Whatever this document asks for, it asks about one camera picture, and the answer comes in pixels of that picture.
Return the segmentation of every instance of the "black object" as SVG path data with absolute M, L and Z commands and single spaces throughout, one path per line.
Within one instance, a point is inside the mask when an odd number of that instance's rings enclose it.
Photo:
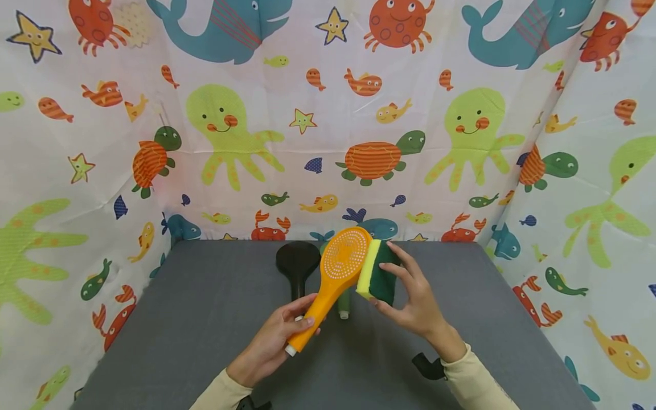
M 239 402 L 237 410 L 271 410 L 273 406 L 270 401 L 267 401 L 265 404 L 260 407 L 255 407 L 253 399 L 250 396 L 246 396 Z
M 444 379 L 444 366 L 440 362 L 440 358 L 435 359 L 433 363 L 430 363 L 426 358 L 426 355 L 420 353 L 412 359 L 412 364 L 415 365 L 419 373 L 428 380 L 440 380 Z
M 289 279 L 292 301 L 305 296 L 305 281 L 320 262 L 319 249 L 309 242 L 294 241 L 278 249 L 276 267 Z

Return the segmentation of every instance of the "green scouring pad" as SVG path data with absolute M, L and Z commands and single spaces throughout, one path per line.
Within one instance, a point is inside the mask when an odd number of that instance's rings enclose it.
M 396 276 L 382 270 L 379 264 L 393 263 L 400 265 L 401 260 L 392 252 L 386 242 L 374 239 L 369 244 L 356 292 L 365 299 L 376 298 L 387 302 L 391 306 L 394 302 Z

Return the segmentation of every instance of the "sleeve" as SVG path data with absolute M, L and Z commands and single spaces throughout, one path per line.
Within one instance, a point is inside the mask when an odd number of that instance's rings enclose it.
M 225 369 L 198 396 L 190 410 L 235 410 L 239 401 L 253 391 L 228 376 Z
M 464 357 L 445 363 L 447 385 L 464 410 L 519 410 L 483 363 L 467 346 Z

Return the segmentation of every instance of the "gray tabletop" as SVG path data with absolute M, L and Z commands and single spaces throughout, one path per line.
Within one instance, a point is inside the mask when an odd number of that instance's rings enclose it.
M 73 409 L 188 409 L 290 301 L 277 272 L 282 242 L 176 245 Z M 474 243 L 400 243 L 421 265 L 447 319 L 522 410 L 593 409 L 483 249 Z M 307 292 L 319 288 L 319 272 Z M 406 300 L 397 283 L 395 306 Z M 412 358 L 435 352 L 353 293 L 351 318 L 333 311 L 303 352 L 253 392 L 273 410 L 460 409 L 444 381 Z

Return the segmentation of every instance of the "shower curtain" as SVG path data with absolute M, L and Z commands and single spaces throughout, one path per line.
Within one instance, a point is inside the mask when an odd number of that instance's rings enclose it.
M 3 2 L 0 397 L 84 394 L 177 241 L 358 225 L 479 242 L 599 409 L 650 409 L 650 8 Z

